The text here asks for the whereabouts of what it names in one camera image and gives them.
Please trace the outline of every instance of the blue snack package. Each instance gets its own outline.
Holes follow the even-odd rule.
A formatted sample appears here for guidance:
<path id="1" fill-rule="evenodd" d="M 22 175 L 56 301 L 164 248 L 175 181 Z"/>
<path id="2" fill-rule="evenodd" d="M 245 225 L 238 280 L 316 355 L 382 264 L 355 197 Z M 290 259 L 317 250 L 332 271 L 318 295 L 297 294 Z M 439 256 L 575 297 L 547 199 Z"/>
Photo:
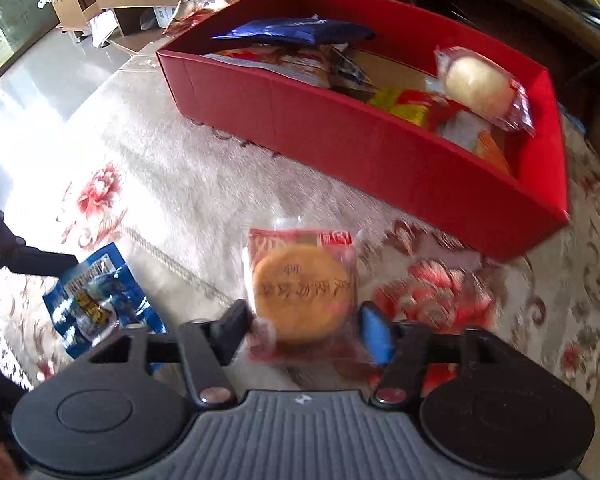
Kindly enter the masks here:
<path id="1" fill-rule="evenodd" d="M 65 272 L 43 299 L 74 359 L 119 327 L 142 323 L 150 332 L 166 332 L 113 243 Z"/>
<path id="2" fill-rule="evenodd" d="M 293 43 L 315 46 L 370 40 L 375 32 L 365 25 L 320 18 L 271 18 L 255 20 L 214 36 L 214 40 L 249 38 L 257 43 Z"/>

